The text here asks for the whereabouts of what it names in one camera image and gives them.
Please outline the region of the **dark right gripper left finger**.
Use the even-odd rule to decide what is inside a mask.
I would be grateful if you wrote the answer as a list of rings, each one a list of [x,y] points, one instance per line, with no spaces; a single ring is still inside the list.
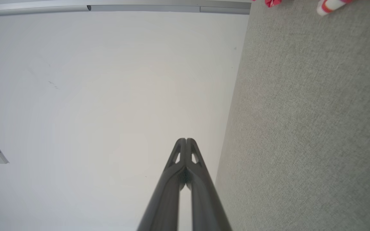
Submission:
[[[138,231],[176,231],[179,219],[179,195],[183,186],[186,139],[176,141],[159,178]]]

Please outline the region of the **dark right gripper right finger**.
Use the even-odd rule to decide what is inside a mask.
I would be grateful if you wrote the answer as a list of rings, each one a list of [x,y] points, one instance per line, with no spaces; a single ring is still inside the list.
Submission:
[[[187,186],[191,190],[191,217],[194,231],[232,230],[204,159],[193,138],[186,140]]]

